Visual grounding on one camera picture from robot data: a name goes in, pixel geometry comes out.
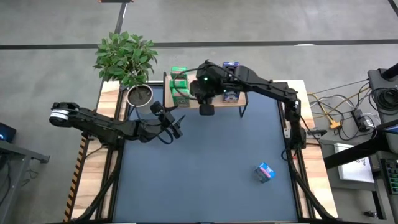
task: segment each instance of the wooden board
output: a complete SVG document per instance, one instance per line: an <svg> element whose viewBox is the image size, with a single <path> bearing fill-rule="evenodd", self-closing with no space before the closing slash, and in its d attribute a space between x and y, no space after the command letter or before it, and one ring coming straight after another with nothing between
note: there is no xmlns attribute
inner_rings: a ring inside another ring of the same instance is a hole
<svg viewBox="0 0 398 224"><path fill-rule="evenodd" d="M310 103L307 97L307 91L305 89L303 80L281 80L275 82L287 82L290 88L298 91L298 98L302 101L302 116L307 123L309 128L313 128L314 121L312 117ZM109 82L104 83L101 96L98 103L97 112L105 114L106 116L113 117L116 102L119 93L119 83ZM126 105L126 97L123 97L123 106ZM99 144L92 142L88 146L88 151L95 150ZM322 152L318 146L307 146L303 151L303 158L305 163L305 169L307 171L308 182L311 191L314 193L320 203L326 208L326 210L337 217L337 211L333 200L325 164L323 163ZM101 187L101 179L103 176L104 165L105 165L106 149L101 150L98 154L91 155L85 162L83 167L83 173L78 188L75 208L73 209L72 218L76 218L81 215L87 206L92 202L95 195L98 193ZM105 198L103 214L106 214L109 206L109 193ZM299 190L300 201L302 204L304 217L308 217L307 204L305 196L302 190Z"/></svg>
<svg viewBox="0 0 398 224"><path fill-rule="evenodd" d="M170 80L172 77L170 75L166 76L165 83L164 83L164 88L165 88L165 97L164 97L164 105L167 108L173 107L174 102L172 98L172 93L170 91ZM188 80L188 86L189 83L192 81L196 80L196 74L187 74L187 80ZM244 93L240 93L239 95L239 100L237 103L224 103L223 102L223 96L215 96L213 98L213 101L211 102L212 105L215 107L229 107L229 106L244 106L246 104L246 95ZM196 100L190 100L189 101L189 108L199 108L199 104Z"/></svg>

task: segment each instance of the concrete floor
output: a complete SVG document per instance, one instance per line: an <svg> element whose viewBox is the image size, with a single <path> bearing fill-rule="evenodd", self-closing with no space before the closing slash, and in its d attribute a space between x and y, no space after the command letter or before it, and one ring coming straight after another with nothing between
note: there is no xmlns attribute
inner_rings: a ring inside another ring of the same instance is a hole
<svg viewBox="0 0 398 224"><path fill-rule="evenodd" d="M0 45L95 43L114 30L119 8L120 4L95 0L3 0ZM142 0L128 5L122 31L156 42L369 40L398 39L396 25L398 17L387 0ZM158 49L159 64L150 79L161 80L171 66L233 60L264 78L302 79L307 91L319 91L363 80L369 69L390 67L398 61L397 51L398 45ZM0 50L0 121L18 130L16 144L51 154L47 165L32 164L40 174L22 188L13 223L63 218L80 132L53 127L48 116L54 101L95 107L100 80L91 67L94 52ZM350 96L360 86L320 96ZM374 112L366 103L361 109ZM326 128L327 120L318 119L316 124ZM346 125L354 131L353 123ZM325 139L336 137L328 133ZM374 209L370 192L333 189L333 195L340 218L377 222L361 214ZM366 206L351 207L360 202Z"/></svg>

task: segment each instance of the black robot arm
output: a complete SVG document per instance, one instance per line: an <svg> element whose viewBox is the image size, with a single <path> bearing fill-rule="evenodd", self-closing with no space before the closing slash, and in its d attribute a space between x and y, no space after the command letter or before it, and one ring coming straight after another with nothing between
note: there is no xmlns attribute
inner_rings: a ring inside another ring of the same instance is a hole
<svg viewBox="0 0 398 224"><path fill-rule="evenodd" d="M290 123L288 140L289 149L305 149L306 134L301 127L301 101L294 89L287 88L285 83L268 81L260 78L245 66L222 68L206 61L198 67L197 80L191 83L191 92L201 106L213 107L209 98L221 95L225 91L253 91L284 103L284 117Z"/></svg>
<svg viewBox="0 0 398 224"><path fill-rule="evenodd" d="M182 135L180 123L183 117L175 124L170 111L164 111L163 106L156 101L152 112L158 119L139 119L134 121L118 121L96 111L80 108L76 103L54 103L50 115L50 123L58 127L74 127L89 135L98 138L100 143L117 146L120 139L140 142L149 142L161 132L170 128L173 135L179 138Z"/></svg>

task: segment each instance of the plant pot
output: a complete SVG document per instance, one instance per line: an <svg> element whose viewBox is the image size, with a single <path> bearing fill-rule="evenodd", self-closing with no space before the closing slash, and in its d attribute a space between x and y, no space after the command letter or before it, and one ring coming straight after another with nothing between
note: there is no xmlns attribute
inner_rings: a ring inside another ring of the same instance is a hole
<svg viewBox="0 0 398 224"><path fill-rule="evenodd" d="M154 103L154 92L148 85L132 87L127 92L127 102L135 106L141 114L150 114L150 106Z"/></svg>

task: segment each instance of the blue table mat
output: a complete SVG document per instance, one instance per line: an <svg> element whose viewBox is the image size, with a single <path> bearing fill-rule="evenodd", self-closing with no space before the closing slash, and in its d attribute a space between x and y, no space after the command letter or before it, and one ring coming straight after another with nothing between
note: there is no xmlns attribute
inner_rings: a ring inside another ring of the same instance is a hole
<svg viewBox="0 0 398 224"><path fill-rule="evenodd" d="M153 89L162 103L163 89ZM171 145L126 141L113 221L297 221L288 164L280 157L277 102L256 93L248 98L243 118L237 107L215 108L214 116L172 111L185 119L183 136ZM137 119L135 112L130 119ZM253 172L261 162L276 172L265 184Z"/></svg>

